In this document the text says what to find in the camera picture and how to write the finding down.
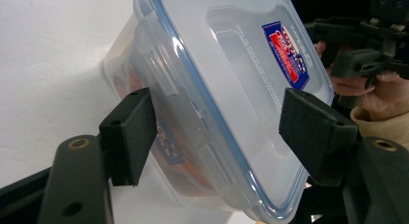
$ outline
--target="white table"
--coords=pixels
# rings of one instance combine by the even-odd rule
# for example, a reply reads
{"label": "white table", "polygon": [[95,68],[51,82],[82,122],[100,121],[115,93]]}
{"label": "white table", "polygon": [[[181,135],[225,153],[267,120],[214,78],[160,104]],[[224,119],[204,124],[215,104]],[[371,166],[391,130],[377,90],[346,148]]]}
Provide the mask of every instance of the white table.
{"label": "white table", "polygon": [[[0,0],[0,187],[51,166],[64,140],[98,133],[119,102],[101,61],[132,0]],[[140,185],[111,190],[122,223],[254,224],[184,208],[148,161]]]}

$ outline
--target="container lid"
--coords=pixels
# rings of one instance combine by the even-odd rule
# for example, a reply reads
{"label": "container lid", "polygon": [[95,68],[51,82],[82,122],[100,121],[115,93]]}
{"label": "container lid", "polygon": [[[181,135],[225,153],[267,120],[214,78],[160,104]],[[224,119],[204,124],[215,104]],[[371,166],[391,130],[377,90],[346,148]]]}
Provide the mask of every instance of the container lid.
{"label": "container lid", "polygon": [[177,48],[239,165],[243,209],[288,222],[308,174],[279,134],[287,87],[330,103],[333,89],[289,0],[135,0],[152,11]]}

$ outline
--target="beige sleeve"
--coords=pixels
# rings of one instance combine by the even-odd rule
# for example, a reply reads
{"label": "beige sleeve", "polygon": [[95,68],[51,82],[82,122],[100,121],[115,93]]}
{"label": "beige sleeve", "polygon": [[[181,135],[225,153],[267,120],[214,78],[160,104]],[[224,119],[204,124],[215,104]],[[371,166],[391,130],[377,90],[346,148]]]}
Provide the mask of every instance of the beige sleeve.
{"label": "beige sleeve", "polygon": [[366,111],[359,107],[351,111],[350,117],[359,127],[363,137],[380,137],[402,145],[409,151],[409,113],[387,121],[371,122]]}

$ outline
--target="plastic food container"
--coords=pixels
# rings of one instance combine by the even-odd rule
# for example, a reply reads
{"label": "plastic food container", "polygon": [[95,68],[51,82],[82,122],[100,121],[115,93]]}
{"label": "plastic food container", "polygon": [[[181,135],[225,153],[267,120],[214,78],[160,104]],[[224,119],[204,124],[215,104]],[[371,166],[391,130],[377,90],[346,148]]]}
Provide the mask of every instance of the plastic food container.
{"label": "plastic food container", "polygon": [[333,98],[291,2],[134,0],[134,13],[125,74],[108,77],[119,93],[150,87],[151,155],[177,198],[290,221],[308,173],[279,134],[285,88]]}

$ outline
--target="logo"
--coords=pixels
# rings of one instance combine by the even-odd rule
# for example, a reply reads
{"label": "logo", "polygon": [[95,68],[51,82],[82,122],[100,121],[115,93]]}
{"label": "logo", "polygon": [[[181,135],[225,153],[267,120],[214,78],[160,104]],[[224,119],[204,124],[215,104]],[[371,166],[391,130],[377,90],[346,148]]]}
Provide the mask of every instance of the logo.
{"label": "logo", "polygon": [[310,77],[293,38],[280,21],[262,26],[279,67],[292,88],[302,90]]}

